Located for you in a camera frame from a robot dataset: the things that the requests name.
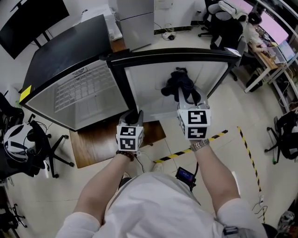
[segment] pink screen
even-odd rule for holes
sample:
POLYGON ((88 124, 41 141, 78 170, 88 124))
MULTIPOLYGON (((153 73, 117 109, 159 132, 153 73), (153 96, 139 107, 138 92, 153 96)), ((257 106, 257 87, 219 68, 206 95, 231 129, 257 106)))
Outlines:
POLYGON ((261 15, 262 22, 260 26, 275 40, 279 45, 281 44, 289 34, 267 13, 261 15))
POLYGON ((253 6, 244 0, 228 0, 227 2, 233 3, 235 6, 242 8, 247 14, 253 9, 253 6))

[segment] yellow black caution tape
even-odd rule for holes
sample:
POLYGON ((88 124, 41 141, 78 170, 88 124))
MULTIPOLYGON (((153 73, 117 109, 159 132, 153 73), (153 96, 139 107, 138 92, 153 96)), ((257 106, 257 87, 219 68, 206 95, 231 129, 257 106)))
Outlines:
MULTIPOLYGON (((219 134, 217 134, 217 135, 212 136, 211 138, 209 138, 209 141, 214 141, 215 139, 217 139, 217 138, 220 137, 220 136, 225 135, 226 133, 228 133, 228 130, 224 130, 223 132, 221 132, 221 133, 219 133, 219 134)), ((172 154, 172 155, 169 155, 169 156, 167 156, 167 157, 163 157, 163 158, 161 158, 161 159, 155 160, 154 162, 155 162, 155 163, 162 163, 162 162, 164 162, 164 161, 167 161, 167 160, 169 160, 169 159, 173 159, 173 158, 175 158, 175 157, 178 157, 179 155, 182 155, 182 154, 185 154, 185 153, 188 153, 188 152, 191 152, 191 149, 190 149, 190 148, 188 148, 188 149, 185 150, 185 151, 177 152, 177 153, 172 154)))
MULTIPOLYGON (((248 155, 249 155, 249 157, 250 157, 250 159, 251 159, 251 164, 252 164, 253 169, 255 170, 255 174, 256 174, 256 178, 257 178, 257 185, 258 185, 258 187, 259 187, 259 192, 261 192, 262 189, 261 189, 261 186, 260 186, 260 179, 259 179, 259 176, 258 176, 258 174, 257 174, 257 168, 256 168, 256 165, 255 165, 255 162, 254 162, 253 159, 252 159, 251 152, 250 152, 250 150, 249 150, 249 148, 248 148, 248 146, 247 146, 247 143, 246 143, 246 141, 245 141, 245 138, 244 138, 244 136, 243 136, 243 133, 242 133, 240 127, 237 126, 237 128, 238 128, 238 130, 239 130, 239 132, 240 132, 240 135, 241 135, 241 137, 242 137, 242 140, 243 140, 243 142, 244 142, 244 145, 245 145, 245 147, 246 147, 246 150, 247 150, 247 152, 248 152, 248 155)), ((264 208, 263 208, 263 223, 265 223, 265 210, 264 210, 264 208)))

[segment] white helmet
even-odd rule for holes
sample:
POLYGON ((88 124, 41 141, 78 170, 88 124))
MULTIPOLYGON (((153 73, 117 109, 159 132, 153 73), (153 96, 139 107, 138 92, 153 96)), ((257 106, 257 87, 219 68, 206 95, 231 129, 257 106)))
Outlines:
POLYGON ((11 127, 4 135, 4 148, 8 155, 18 161, 26 162, 28 151, 35 147, 32 139, 32 126, 23 123, 11 127))

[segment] wristwatch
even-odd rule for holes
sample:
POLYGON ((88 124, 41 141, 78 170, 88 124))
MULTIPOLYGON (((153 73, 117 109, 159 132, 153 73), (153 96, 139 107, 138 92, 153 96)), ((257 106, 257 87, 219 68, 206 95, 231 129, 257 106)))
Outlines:
POLYGON ((205 145, 208 145, 208 144, 209 144, 208 139, 198 140, 198 141, 196 141, 196 143, 194 143, 190 146, 190 149, 193 152, 195 152, 195 151, 198 151, 199 149, 203 148, 205 145))

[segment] yellow label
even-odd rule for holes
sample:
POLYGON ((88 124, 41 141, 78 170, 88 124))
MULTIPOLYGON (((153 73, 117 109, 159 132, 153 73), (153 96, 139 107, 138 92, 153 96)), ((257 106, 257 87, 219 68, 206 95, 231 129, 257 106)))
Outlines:
POLYGON ((30 94, 30 90, 31 90, 31 85, 24 91, 20 94, 20 102, 30 94))

